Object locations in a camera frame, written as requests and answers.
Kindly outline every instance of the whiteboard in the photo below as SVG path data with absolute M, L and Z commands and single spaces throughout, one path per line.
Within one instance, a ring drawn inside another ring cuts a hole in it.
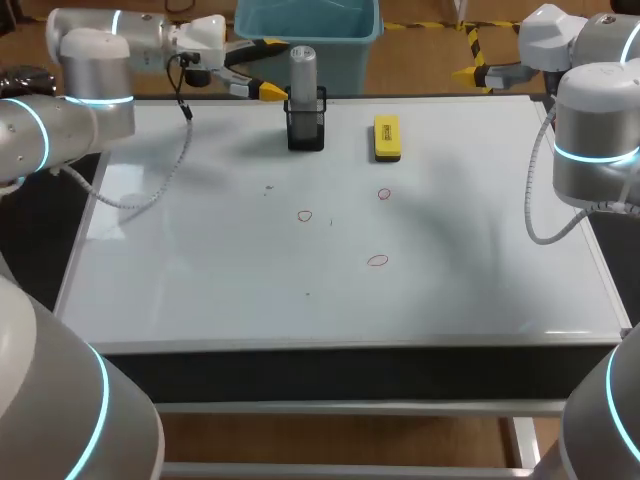
M 193 145 L 160 203 L 87 206 L 56 312 L 102 353 L 615 344 L 629 326 L 588 222 L 551 246 L 527 236 L 544 118 L 528 97 L 332 101 L 319 153 L 287 150 L 280 104 L 191 106 Z M 399 117 L 398 163 L 373 160 L 377 114 Z M 101 160 L 108 197 L 155 191 L 182 148 L 175 103 L 138 102 L 136 123 Z M 541 235 L 574 214 L 549 135 Z

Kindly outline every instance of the marker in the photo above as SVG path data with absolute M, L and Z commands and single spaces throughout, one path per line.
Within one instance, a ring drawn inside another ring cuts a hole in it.
M 318 67 L 316 52 L 307 46 L 291 50 L 291 110 L 315 112 L 318 105 Z M 310 140 L 318 136 L 317 115 L 292 114 L 291 127 L 295 140 Z

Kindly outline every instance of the floor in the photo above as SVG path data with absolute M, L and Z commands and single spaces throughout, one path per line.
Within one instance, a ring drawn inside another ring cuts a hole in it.
M 188 0 L 171 0 L 181 8 Z M 46 17 L 62 6 L 85 6 L 86 0 L 22 0 L 26 15 Z M 161 0 L 93 0 L 95 8 L 162 11 Z M 233 18 L 235 0 L 197 0 L 185 18 L 223 13 Z M 541 0 L 469 0 L 470 21 L 519 21 Z M 593 15 L 608 0 L 558 0 L 572 14 Z M 413 23 L 455 19 L 451 0 L 380 0 L 386 22 Z M 517 36 L 510 28 L 486 27 L 479 41 L 487 63 L 518 60 Z M 43 24 L 23 25 L 0 38 L 0 65 L 43 65 L 48 59 Z M 477 93 L 456 84 L 451 73 L 473 66 L 467 36 L 454 29 L 387 31 L 373 45 L 365 92 L 374 95 Z M 542 92 L 540 78 L 519 92 Z M 138 94 L 170 93 L 163 75 L 139 76 Z M 214 84 L 205 92 L 222 91 Z M 503 467 L 511 466 L 504 422 L 491 417 L 313 417 L 256 415 L 164 415 L 168 461 L 339 463 Z M 537 419 L 541 450 L 555 441 L 557 419 Z

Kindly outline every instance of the glowing cyan ring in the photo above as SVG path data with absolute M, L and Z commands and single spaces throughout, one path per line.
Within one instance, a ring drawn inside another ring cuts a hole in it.
M 640 147 L 636 147 L 635 150 L 629 153 L 625 153 L 624 155 L 618 155 L 617 157 L 583 157 L 581 155 L 574 155 L 573 153 L 568 153 L 562 150 L 558 145 L 555 145 L 556 152 L 558 152 L 563 157 L 567 157 L 571 160 L 576 160 L 577 162 L 585 162 L 585 163 L 615 163 L 622 162 L 625 160 L 631 160 L 637 153 L 640 151 Z
M 638 32 L 640 32 L 640 23 L 636 25 L 636 28 L 633 29 L 633 31 L 631 32 L 631 35 L 629 35 L 629 38 L 627 38 L 627 43 L 625 43 L 624 48 L 622 49 L 622 56 L 620 57 L 620 63 L 623 63 L 623 64 L 627 63 L 627 56 L 629 55 L 629 49 L 631 48 L 631 44 L 635 40 L 636 35 L 638 35 Z
M 118 32 L 118 20 L 120 20 L 120 15 L 122 15 L 122 10 L 116 10 L 116 13 L 113 14 L 113 20 L 111 21 L 111 35 L 116 35 Z
M 40 115 L 38 115 L 33 108 L 31 108 L 29 105 L 27 105 L 23 101 L 17 100 L 15 98 L 3 98 L 3 100 L 6 102 L 15 103 L 16 105 L 20 105 L 27 112 L 29 112 L 29 114 L 35 119 L 36 123 L 38 124 L 38 127 L 40 127 L 40 132 L 42 133 L 42 139 L 44 140 L 44 154 L 42 155 L 42 161 L 40 162 L 40 165 L 38 165 L 38 168 L 36 168 L 35 170 L 37 172 L 42 167 L 44 167 L 44 164 L 47 163 L 47 159 L 49 158 L 49 134 L 47 133 L 47 129 L 45 128 L 44 123 L 40 118 Z
M 624 440 L 625 445 L 629 449 L 629 451 L 636 457 L 636 460 L 640 462 L 640 451 L 631 440 L 631 437 L 627 433 L 622 425 L 622 420 L 620 420 L 620 415 L 618 415 L 618 410 L 616 410 L 616 405 L 613 403 L 613 393 L 611 392 L 611 369 L 613 367 L 613 357 L 616 356 L 616 352 L 618 351 L 618 347 L 615 348 L 611 357 L 609 357 L 609 365 L 607 365 L 607 378 L 606 378 L 606 386 L 607 386 L 607 403 L 609 404 L 609 411 L 611 412 L 611 417 L 613 418 L 613 423 L 616 424 L 618 429 L 618 433 Z
M 74 98 L 64 97 L 67 101 L 77 103 L 78 105 L 117 105 L 119 103 L 133 102 L 133 96 L 124 98 L 111 98 L 108 100 L 93 99 L 93 98 Z
M 102 429 L 104 428 L 104 422 L 107 419 L 107 408 L 109 406 L 109 377 L 107 376 L 107 367 L 105 367 L 104 360 L 102 360 L 100 354 L 96 352 L 91 345 L 89 345 L 89 348 L 98 359 L 100 372 L 102 373 L 102 404 L 100 405 L 100 414 L 98 415 L 96 428 L 94 428 L 93 433 L 91 434 L 91 438 L 89 438 L 89 443 L 87 443 L 87 446 L 85 447 L 84 452 L 82 452 L 78 463 L 76 463 L 69 475 L 65 477 L 65 480 L 75 480 L 80 474 L 87 461 L 91 457 L 94 449 L 96 448 L 96 444 L 98 443 L 98 439 L 100 438 L 100 434 L 102 433 Z

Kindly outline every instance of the plastic bin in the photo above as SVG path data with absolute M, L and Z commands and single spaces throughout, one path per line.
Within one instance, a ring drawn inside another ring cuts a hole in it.
M 364 90 L 371 44 L 384 31 L 378 0 L 238 0 L 235 32 L 251 40 L 278 38 L 318 55 L 318 85 L 329 96 Z M 290 85 L 289 55 L 248 64 L 252 76 Z

